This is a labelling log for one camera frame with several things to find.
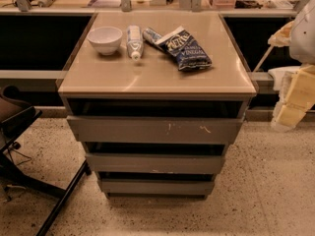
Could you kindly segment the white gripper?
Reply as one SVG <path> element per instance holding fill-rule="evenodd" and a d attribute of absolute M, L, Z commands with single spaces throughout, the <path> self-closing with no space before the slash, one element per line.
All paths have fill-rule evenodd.
<path fill-rule="evenodd" d="M 285 72 L 280 101 L 273 111 L 271 126 L 276 131 L 294 129 L 315 104 L 315 66 L 302 65 L 295 72 Z"/>

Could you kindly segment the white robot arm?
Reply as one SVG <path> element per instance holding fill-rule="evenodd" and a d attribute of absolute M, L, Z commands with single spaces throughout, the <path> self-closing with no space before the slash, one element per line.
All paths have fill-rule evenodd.
<path fill-rule="evenodd" d="M 285 72 L 272 119 L 279 132 L 294 129 L 315 105 L 315 0 L 299 11 L 295 19 L 270 36 L 268 43 L 289 47 L 289 55 L 301 63 L 296 72 Z"/>

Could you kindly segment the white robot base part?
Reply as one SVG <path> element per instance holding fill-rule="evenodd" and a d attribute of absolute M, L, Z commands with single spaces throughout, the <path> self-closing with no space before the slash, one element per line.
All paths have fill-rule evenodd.
<path fill-rule="evenodd" d="M 268 74 L 273 78 L 274 85 L 273 90 L 279 91 L 281 88 L 282 80 L 286 72 L 295 73 L 299 69 L 299 66 L 286 66 L 273 68 L 268 71 Z"/>

